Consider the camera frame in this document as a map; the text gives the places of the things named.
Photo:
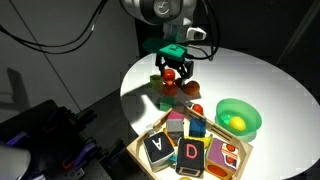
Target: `pink block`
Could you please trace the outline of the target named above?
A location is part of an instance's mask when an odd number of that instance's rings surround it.
[[[177,113],[175,111],[171,111],[170,114],[168,115],[168,119],[167,120],[177,120],[177,119],[181,119],[183,120],[184,119],[184,115],[183,114],[180,114],[180,113]]]

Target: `green bowl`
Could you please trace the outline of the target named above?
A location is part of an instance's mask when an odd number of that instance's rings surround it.
[[[216,122],[236,136],[245,136],[257,131],[262,124],[258,111],[250,104],[238,99],[224,99],[217,104]],[[243,131],[232,128],[230,119],[234,116],[241,117],[246,128]]]

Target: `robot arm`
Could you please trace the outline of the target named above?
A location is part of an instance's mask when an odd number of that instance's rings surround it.
[[[204,40],[206,33],[192,28],[197,0],[121,0],[127,13],[150,25],[163,25],[164,39],[175,43]]]

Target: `blue block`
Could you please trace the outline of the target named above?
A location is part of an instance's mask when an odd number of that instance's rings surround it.
[[[206,121],[192,118],[190,120],[189,136],[204,137],[206,134]]]

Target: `white table surface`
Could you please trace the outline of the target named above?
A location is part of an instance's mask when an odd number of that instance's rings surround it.
[[[203,56],[197,50],[190,54]],[[121,85],[124,113],[137,134],[164,114],[155,105],[159,95],[149,86],[149,77],[159,74],[155,54],[150,54],[127,72]],[[262,117],[254,148],[241,179],[290,178],[310,168],[320,157],[320,108],[314,97],[294,78],[277,67],[237,51],[221,48],[212,62],[194,61],[190,80],[200,84],[203,106],[214,121],[216,105],[225,98],[243,100]],[[179,93],[177,99],[187,96]]]

